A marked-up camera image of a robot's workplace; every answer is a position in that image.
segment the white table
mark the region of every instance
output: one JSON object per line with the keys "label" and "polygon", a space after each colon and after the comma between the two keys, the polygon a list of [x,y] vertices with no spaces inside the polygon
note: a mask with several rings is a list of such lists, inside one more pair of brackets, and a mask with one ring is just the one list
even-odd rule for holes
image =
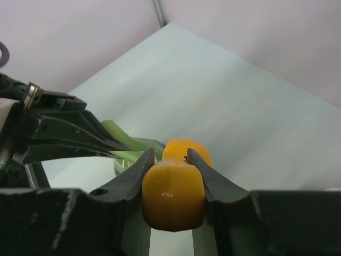
{"label": "white table", "polygon": [[[341,109],[170,24],[73,90],[134,137],[202,143],[247,189],[341,185]],[[53,187],[91,191],[111,159],[44,163]],[[152,232],[151,256],[193,255],[191,232]]]}

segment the yellow object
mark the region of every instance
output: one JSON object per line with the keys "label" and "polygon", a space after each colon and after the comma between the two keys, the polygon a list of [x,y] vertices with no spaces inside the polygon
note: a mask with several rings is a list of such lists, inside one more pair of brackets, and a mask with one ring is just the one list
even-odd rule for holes
{"label": "yellow object", "polygon": [[142,204],[151,228],[177,232],[200,227],[205,191],[199,170],[185,161],[158,162],[143,179]]}
{"label": "yellow object", "polygon": [[205,160],[205,162],[213,167],[212,158],[200,143],[190,139],[172,139],[166,145],[162,159],[178,159],[186,160],[188,148],[194,149]]}

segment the black cable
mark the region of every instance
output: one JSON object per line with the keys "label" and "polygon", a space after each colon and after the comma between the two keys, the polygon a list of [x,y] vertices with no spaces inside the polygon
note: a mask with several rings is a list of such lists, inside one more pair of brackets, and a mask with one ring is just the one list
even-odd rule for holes
{"label": "black cable", "polygon": [[4,45],[2,42],[0,42],[0,51],[1,51],[0,68],[2,68],[9,61],[10,52],[8,48],[6,47],[6,45]]}

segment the white wall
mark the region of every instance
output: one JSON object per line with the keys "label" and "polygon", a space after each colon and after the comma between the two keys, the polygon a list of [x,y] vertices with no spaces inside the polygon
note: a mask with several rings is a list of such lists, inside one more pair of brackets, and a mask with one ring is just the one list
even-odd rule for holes
{"label": "white wall", "polygon": [[69,92],[159,28],[152,0],[0,0],[0,72]]}
{"label": "white wall", "polygon": [[341,106],[340,0],[160,0],[174,22]]}

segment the table surface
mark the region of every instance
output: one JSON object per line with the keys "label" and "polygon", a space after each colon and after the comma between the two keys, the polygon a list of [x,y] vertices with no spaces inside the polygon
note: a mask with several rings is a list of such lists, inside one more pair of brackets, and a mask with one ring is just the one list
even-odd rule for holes
{"label": "table surface", "polygon": [[[246,189],[341,186],[341,109],[174,24],[71,94],[131,136],[199,141]],[[91,191],[115,176],[105,158],[43,165],[52,187]],[[193,255],[191,239],[153,230],[150,255]]]}

